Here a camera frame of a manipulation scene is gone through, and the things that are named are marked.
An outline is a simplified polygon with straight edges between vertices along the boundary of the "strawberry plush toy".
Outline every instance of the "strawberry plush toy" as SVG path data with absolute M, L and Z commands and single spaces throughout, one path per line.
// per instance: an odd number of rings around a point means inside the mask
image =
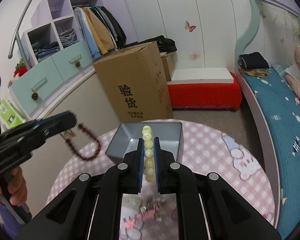
M 13 77 L 15 77 L 16 75 L 19 75 L 19 76 L 21 77 L 21 76 L 24 75 L 27 71 L 28 71 L 28 70 L 27 70 L 27 68 L 26 68 L 26 66 L 25 66 L 25 64 L 24 64 L 24 62 L 23 62 L 23 59 L 20 59 L 19 63 L 18 63 L 17 66 L 16 66 L 16 70 L 15 70 L 15 72 L 14 72 Z

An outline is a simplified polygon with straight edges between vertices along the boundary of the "round table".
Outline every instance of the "round table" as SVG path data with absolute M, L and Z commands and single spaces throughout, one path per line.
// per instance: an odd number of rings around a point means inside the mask
M 216 172 L 239 192 L 271 224 L 274 223 L 274 199 L 269 180 L 257 160 L 227 134 L 203 124 L 182 120 L 168 119 L 156 122 L 181 122 L 184 135 L 184 152 L 178 162 L 188 166 L 193 172 L 207 175 Z M 101 151 L 97 159 L 84 162 L 73 156 L 59 173 L 48 197 L 49 203 L 70 182 L 81 173 L 92 176 L 104 173 L 114 163 L 105 155 L 105 151 L 116 129 L 99 137 Z M 90 143 L 80 150 L 82 155 L 91 156 L 96 149 Z M 161 219 L 140 217 L 140 206 L 146 205 L 147 199 L 165 202 L 160 208 Z M 142 181 L 139 195 L 124 195 L 120 224 L 120 239 L 153 240 L 178 237 L 176 217 L 176 199 L 174 194 L 159 195 L 156 183 Z

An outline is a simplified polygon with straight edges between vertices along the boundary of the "gray floor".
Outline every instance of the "gray floor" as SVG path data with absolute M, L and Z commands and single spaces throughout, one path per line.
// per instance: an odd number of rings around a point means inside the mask
M 202 123 L 230 135 L 245 146 L 264 168 L 264 160 L 257 127 L 250 108 L 243 98 L 238 111 L 231 110 L 175 110 L 173 118 Z

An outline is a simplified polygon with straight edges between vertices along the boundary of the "red butterfly sticker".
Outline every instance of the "red butterfly sticker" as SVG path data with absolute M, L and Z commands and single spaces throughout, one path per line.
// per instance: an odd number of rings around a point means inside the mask
M 185 25 L 185 29 L 189 30 L 189 32 L 193 32 L 193 30 L 196 28 L 197 26 L 190 26 L 190 24 L 188 23 L 188 21 L 186 21 L 186 25 Z

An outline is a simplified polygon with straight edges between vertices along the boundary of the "cartoon rabbit print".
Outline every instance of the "cartoon rabbit print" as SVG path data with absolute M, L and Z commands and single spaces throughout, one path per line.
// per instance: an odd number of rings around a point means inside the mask
M 222 134 L 222 139 L 233 158 L 233 167 L 240 173 L 240 179 L 247 181 L 251 176 L 261 170 L 258 161 L 242 145 L 237 144 L 233 138 L 226 133 Z

